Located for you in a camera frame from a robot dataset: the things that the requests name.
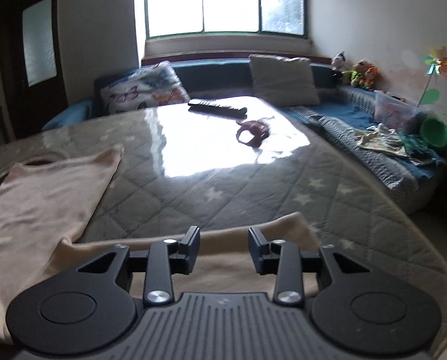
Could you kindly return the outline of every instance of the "plastic container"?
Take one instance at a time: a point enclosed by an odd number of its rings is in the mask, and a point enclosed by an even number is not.
[[[405,134],[413,134],[417,126],[416,115],[417,107],[389,96],[389,92],[375,91],[376,121]]]
[[[441,151],[447,147],[447,126],[434,117],[424,120],[420,127],[420,136],[430,149]]]

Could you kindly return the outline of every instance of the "beige towel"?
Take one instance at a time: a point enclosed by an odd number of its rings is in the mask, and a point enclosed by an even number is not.
[[[123,151],[118,145],[89,157],[11,168],[0,186],[0,342],[11,343],[8,304],[42,280],[61,239],[82,235]]]
[[[267,239],[286,239],[293,241],[301,249],[318,249],[318,245],[308,230],[301,213],[284,216],[273,222],[258,225]],[[226,230],[213,230],[201,233],[199,257],[192,274],[174,275],[174,291],[176,298],[183,291],[196,292],[267,292],[273,293],[275,276],[260,276],[255,273],[252,259],[248,253],[248,228],[237,227]],[[76,265],[109,247],[123,243],[131,250],[145,250],[153,242],[165,238],[181,239],[183,234],[171,237],[123,239],[87,244],[72,244],[69,238],[64,238],[55,249],[42,279]],[[305,275],[306,293],[317,290],[312,274]],[[130,293],[141,298],[143,293],[144,274],[135,274]]]

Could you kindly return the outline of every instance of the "ribbed plastic surface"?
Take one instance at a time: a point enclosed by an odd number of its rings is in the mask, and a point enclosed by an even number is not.
[[[16,360],[38,359],[21,354]],[[86,360],[350,360],[322,339],[298,309],[266,294],[184,293],[171,306],[148,310],[136,329]],[[429,360],[418,354],[408,360]]]

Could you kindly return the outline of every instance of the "butterfly print pillow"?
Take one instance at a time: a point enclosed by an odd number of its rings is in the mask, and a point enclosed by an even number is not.
[[[190,100],[168,61],[118,79],[102,88],[100,97],[110,115]]]

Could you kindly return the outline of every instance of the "gray bedspread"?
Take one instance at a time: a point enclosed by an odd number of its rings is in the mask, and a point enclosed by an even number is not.
[[[433,295],[443,323],[432,352],[443,350],[447,264],[376,181],[271,107],[264,113],[279,140],[271,136],[270,146],[261,149],[225,147],[229,131],[235,140],[234,121],[201,115],[189,120],[178,107],[94,119],[14,142],[0,148],[0,174],[14,161],[89,155],[124,144],[122,162],[81,242],[175,234],[190,225],[251,225],[301,211],[322,243]]]

